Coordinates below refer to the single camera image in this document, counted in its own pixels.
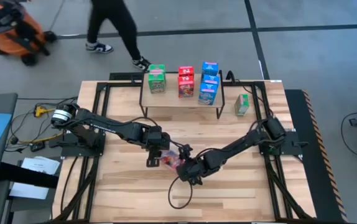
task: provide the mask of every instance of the wooden table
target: wooden table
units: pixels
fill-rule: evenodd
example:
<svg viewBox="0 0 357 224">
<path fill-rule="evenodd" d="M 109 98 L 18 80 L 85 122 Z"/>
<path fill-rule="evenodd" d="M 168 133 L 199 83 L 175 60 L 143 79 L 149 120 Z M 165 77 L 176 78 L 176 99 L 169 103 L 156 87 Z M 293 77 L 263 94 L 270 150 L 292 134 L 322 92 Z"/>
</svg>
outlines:
<svg viewBox="0 0 357 224">
<path fill-rule="evenodd" d="M 91 109 L 97 82 L 82 82 L 78 104 Z M 282 82 L 266 81 L 269 104 L 285 128 L 293 128 Z M 142 116 L 139 87 L 113 87 L 107 117 L 119 121 Z M 168 132 L 174 141 L 189 143 L 197 152 L 208 147 L 223 147 L 244 136 L 256 119 L 251 107 L 243 117 L 234 115 L 234 102 L 242 87 L 225 87 L 226 106 L 217 120 L 209 108 L 149 108 L 149 116 Z M 164 166 L 147 168 L 148 153 L 130 145 L 113 134 L 107 134 L 106 148 L 100 159 L 91 222 L 250 222 L 274 220 L 264 159 L 252 147 L 230 159 L 223 168 L 195 186 L 190 205 L 181 210 L 170 208 L 167 201 L 169 185 L 177 176 Z M 311 216 L 315 216 L 303 165 L 293 156 L 282 156 L 289 192 Z M 62 164 L 60 181 L 53 204 L 53 214 L 60 213 L 62 190 L 73 158 Z M 73 168 L 64 198 L 64 207 L 78 187 L 82 158 Z M 189 195 L 188 183 L 178 181 L 173 187 L 172 201 L 184 204 Z M 281 216 L 284 206 L 277 194 Z M 84 216 L 86 192 L 80 207 Z"/>
</svg>

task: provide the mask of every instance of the yellow connector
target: yellow connector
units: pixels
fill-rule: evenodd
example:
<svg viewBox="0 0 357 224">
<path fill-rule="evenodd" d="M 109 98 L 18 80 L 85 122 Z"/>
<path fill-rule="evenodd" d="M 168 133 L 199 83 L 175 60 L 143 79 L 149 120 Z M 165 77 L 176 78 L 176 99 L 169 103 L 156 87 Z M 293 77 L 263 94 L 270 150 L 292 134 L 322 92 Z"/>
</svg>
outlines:
<svg viewBox="0 0 357 224">
<path fill-rule="evenodd" d="M 43 114 L 47 113 L 47 112 L 50 112 L 50 111 L 53 111 L 55 109 L 46 109 L 44 107 L 41 107 L 41 106 L 37 106 L 36 109 L 35 109 L 35 117 L 36 118 L 39 118 L 41 117 Z"/>
</svg>

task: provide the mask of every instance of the gray floor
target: gray floor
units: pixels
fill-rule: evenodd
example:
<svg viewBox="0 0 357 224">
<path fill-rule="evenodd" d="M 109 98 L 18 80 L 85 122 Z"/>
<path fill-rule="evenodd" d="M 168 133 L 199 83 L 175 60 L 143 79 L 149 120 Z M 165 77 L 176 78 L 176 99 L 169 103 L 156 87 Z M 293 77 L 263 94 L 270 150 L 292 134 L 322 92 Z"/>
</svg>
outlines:
<svg viewBox="0 0 357 224">
<path fill-rule="evenodd" d="M 70 35 L 85 34 L 88 2 L 37 0 L 25 6 L 45 29 L 52 27 L 57 34 Z M 249 27 L 242 0 L 126 2 L 139 31 Z M 357 0 L 251 0 L 251 5 L 258 27 L 357 24 Z M 101 32 L 116 31 L 106 21 Z M 357 112 L 357 29 L 263 32 L 259 36 L 271 79 L 283 80 L 286 88 L 308 91 L 348 218 L 357 222 L 357 157 L 345 148 L 340 137 L 341 119 Z M 59 41 L 50 46 L 52 55 L 42 57 L 33 68 L 23 66 L 16 58 L 0 57 L 0 93 L 71 97 L 78 94 L 82 80 L 107 80 L 109 72 L 135 71 L 120 38 L 102 39 L 114 45 L 115 52 L 109 55 L 84 52 L 84 41 Z M 140 37 L 139 48 L 149 60 L 166 64 L 167 70 L 195 65 L 199 72 L 201 62 L 211 60 L 219 62 L 225 72 L 234 71 L 238 78 L 262 78 L 252 33 Z M 20 100 L 16 114 L 27 112 L 37 102 Z M 42 119 L 31 117 L 18 136 L 35 137 Z M 45 136 L 54 132 L 48 130 Z M 357 151 L 357 128 L 346 123 L 344 133 Z M 59 153 L 58 149 L 6 153 L 4 160 L 15 163 L 24 157 Z M 29 218 L 29 212 L 19 212 L 14 223 L 44 221 L 50 215 L 49 206 L 45 203 L 43 209 L 36 210 L 36 220 Z"/>
</svg>

